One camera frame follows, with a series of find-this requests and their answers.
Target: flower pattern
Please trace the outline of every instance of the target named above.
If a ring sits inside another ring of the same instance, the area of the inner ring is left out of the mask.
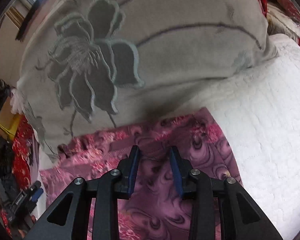
[[[90,121],[95,107],[117,114],[117,87],[141,87],[134,44],[113,39],[125,15],[115,1],[94,0],[87,17],[72,13],[55,24],[58,38],[49,51],[48,77],[56,83],[61,109],[74,103]]]
[[[119,161],[129,155],[133,144],[140,146],[142,157],[133,195],[128,201],[118,201],[119,234],[122,240],[188,238],[192,202],[181,201],[175,190],[167,154],[171,145],[177,146],[182,157],[190,160],[194,168],[210,177],[225,179],[231,175],[241,183],[228,141],[209,111],[203,108],[194,115],[74,137],[68,146],[63,146],[58,165],[49,170],[40,170],[47,193],[47,206],[74,178],[99,178],[117,167]],[[216,239],[220,240],[217,208],[215,216]],[[93,217],[92,207],[88,240],[92,238]]]
[[[40,144],[44,148],[44,145],[45,145],[44,138],[45,138],[46,130],[42,124],[42,117],[34,116],[32,107],[28,101],[25,101],[25,103],[24,103],[23,112],[24,112],[25,117],[28,120],[29,125],[31,125],[33,127],[33,129],[35,129],[35,131],[37,132]]]

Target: bed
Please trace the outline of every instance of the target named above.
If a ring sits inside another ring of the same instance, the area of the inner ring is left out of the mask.
[[[208,108],[230,143],[245,189],[283,239],[291,240],[300,231],[300,47],[283,34],[270,39],[276,58],[211,81],[168,116]],[[53,166],[44,152],[39,166]]]

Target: black bracket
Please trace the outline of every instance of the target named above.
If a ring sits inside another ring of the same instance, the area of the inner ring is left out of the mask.
[[[18,229],[28,232],[33,221],[30,213],[37,206],[38,198],[43,193],[41,182],[34,182],[28,189],[21,190],[14,200],[11,200],[0,180],[0,200],[3,209],[7,212],[7,220],[13,239],[21,239]]]
[[[25,239],[86,240],[92,198],[96,198],[93,240],[119,240],[117,199],[133,193],[140,150],[133,146],[117,169],[99,179],[76,178],[51,204]],[[170,149],[170,164],[177,192],[193,199],[189,240],[215,239],[214,198],[218,198],[222,240],[282,240],[280,234],[234,179],[211,179]]]

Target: wall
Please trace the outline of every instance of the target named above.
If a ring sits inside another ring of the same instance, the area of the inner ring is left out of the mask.
[[[26,43],[16,41],[18,28],[8,17],[3,19],[0,28],[0,79],[16,86],[19,79],[19,67]]]

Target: embroidered flower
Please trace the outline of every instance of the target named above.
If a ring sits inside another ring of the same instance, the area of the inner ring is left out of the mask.
[[[45,138],[46,130],[42,124],[42,117],[34,116],[32,107],[30,106],[28,101],[24,103],[23,112],[25,114],[25,117],[27,118],[28,124],[31,125],[33,129],[35,129],[35,131],[37,132],[40,144],[44,148],[45,145],[44,138]]]
[[[124,21],[115,1],[94,0],[87,17],[72,13],[55,24],[58,34],[49,51],[48,77],[56,83],[60,108],[74,102],[90,121],[98,107],[116,114],[117,87],[141,87],[134,44],[113,39]]]

